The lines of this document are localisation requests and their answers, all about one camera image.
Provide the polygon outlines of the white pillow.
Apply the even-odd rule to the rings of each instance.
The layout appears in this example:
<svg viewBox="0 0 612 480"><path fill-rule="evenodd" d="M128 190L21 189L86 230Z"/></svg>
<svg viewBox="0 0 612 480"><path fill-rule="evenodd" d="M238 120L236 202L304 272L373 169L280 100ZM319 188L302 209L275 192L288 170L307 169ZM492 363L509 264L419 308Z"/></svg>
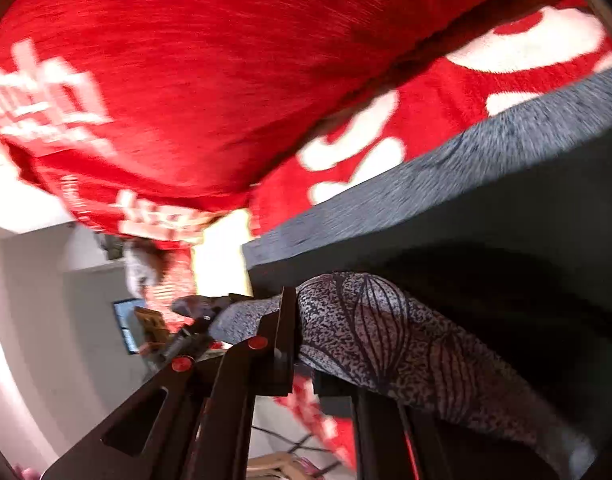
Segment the white pillow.
<svg viewBox="0 0 612 480"><path fill-rule="evenodd" d="M242 247L253 239L250 215L239 209L204 230L201 244L192 248L196 292L202 296L251 295Z"/></svg>

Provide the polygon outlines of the red folded quilt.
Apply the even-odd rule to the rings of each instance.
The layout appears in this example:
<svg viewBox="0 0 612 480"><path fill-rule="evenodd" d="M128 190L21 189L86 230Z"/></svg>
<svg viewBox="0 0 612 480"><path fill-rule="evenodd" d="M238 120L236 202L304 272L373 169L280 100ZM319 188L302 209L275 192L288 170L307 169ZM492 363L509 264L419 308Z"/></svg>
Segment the red folded quilt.
<svg viewBox="0 0 612 480"><path fill-rule="evenodd" d="M0 151L97 231L197 242L405 63L547 0L0 0Z"/></svg>

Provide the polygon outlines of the red wedding bed blanket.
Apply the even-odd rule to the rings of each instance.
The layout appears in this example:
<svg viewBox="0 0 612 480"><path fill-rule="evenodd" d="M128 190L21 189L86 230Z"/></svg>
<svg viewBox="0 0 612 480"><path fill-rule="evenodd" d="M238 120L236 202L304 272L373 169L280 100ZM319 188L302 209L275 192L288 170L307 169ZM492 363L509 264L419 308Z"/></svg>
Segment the red wedding bed blanket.
<svg viewBox="0 0 612 480"><path fill-rule="evenodd" d="M251 292L264 296L249 244L515 105L611 68L612 38L582 0L544 6L436 58L309 141L254 188L253 239L242 247Z"/></svg>

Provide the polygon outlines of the black pants grey patterned stripe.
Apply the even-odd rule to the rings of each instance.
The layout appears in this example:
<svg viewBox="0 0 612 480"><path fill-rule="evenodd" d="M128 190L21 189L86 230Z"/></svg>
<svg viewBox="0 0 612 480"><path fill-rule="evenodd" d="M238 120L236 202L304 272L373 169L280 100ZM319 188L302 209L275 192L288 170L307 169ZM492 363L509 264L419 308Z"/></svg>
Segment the black pants grey patterned stripe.
<svg viewBox="0 0 612 480"><path fill-rule="evenodd" d="M246 255L263 298L175 310L237 344L293 285L300 362L582 478L612 434L612 68L469 128Z"/></svg>

